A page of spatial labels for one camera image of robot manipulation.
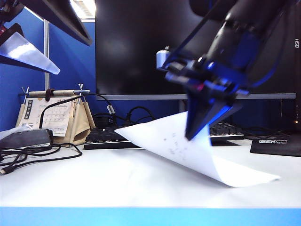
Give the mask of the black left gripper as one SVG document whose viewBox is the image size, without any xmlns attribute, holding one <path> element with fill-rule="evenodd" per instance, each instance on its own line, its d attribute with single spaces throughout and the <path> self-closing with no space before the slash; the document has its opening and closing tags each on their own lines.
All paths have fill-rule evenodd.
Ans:
<svg viewBox="0 0 301 226">
<path fill-rule="evenodd" d="M 66 34 L 91 46 L 92 39 L 68 0 L 0 0 L 0 62 L 51 74 L 60 69 L 23 34 L 18 23 L 6 28 L 24 7 L 46 19 Z"/>
</svg>

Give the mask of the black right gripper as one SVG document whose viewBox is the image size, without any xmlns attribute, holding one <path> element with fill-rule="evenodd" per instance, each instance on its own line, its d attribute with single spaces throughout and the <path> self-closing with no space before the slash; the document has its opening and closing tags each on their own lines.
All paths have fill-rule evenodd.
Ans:
<svg viewBox="0 0 301 226">
<path fill-rule="evenodd" d="M 183 86 L 187 93 L 185 136 L 188 140 L 192 140 L 206 124 L 212 127 L 242 108 L 239 100 L 233 103 L 223 101 L 250 94 L 250 82 L 245 74 L 219 62 L 207 61 L 205 57 L 196 60 L 165 55 L 164 71 L 167 81 Z M 219 101 L 210 110 L 208 101 L 211 99 Z"/>
</svg>

